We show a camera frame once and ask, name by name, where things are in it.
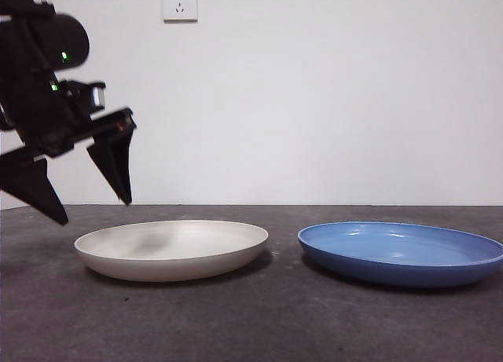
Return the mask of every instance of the plate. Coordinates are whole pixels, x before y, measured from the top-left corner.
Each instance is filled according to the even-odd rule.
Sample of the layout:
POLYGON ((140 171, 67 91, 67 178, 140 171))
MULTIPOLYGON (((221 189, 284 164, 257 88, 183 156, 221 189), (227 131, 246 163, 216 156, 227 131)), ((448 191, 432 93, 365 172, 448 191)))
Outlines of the plate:
POLYGON ((92 270, 121 280, 195 280, 238 269, 263 251, 267 231, 227 221, 162 221, 102 229, 75 249, 92 270))
POLYGON ((339 274, 403 287, 473 283, 503 262, 503 245, 468 232, 385 222, 338 222, 299 232, 307 256, 339 274))

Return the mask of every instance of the blue plate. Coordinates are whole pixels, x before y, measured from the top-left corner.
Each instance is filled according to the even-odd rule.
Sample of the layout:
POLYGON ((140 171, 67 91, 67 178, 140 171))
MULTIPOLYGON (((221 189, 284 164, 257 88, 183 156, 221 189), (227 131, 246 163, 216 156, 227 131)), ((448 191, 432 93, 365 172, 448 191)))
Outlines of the blue plate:
POLYGON ((307 256, 359 280, 405 287, 451 287, 496 271, 503 245, 468 232, 383 222, 340 222, 299 232, 307 256))

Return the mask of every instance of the white wall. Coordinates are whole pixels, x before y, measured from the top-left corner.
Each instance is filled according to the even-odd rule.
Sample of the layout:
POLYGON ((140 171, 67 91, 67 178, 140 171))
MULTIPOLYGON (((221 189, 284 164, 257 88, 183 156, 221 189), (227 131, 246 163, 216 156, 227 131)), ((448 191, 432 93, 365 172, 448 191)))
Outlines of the white wall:
MULTIPOLYGON (((503 204, 503 0, 50 1, 92 44, 60 77, 135 112, 135 203, 503 204)), ((83 144, 50 178, 117 203, 83 144)))

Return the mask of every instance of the dark gray table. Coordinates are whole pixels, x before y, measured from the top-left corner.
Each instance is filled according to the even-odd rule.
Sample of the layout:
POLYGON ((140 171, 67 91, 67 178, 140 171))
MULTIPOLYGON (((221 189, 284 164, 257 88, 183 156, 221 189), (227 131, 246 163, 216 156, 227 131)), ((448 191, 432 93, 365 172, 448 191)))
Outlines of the dark gray table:
POLYGON ((2 212, 2 361, 502 361, 503 271, 449 290, 347 280, 296 233, 327 221, 404 221, 503 240, 503 207, 72 206, 61 228, 2 212), (267 252, 235 272, 130 283, 83 267, 73 241, 113 225, 219 219, 260 225, 267 252))

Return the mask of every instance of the gray mat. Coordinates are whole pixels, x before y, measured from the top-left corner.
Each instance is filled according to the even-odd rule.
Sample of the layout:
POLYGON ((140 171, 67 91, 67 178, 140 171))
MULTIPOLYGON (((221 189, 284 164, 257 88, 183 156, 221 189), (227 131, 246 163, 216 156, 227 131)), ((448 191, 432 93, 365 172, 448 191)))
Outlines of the gray mat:
POLYGON ((503 271, 419 291, 344 279, 303 256, 296 233, 328 221, 404 221, 503 241, 502 207, 71 206, 61 228, 2 212, 2 361, 501 361, 503 271), (242 221, 270 232, 235 272, 129 283, 83 267, 73 241, 113 225, 242 221))

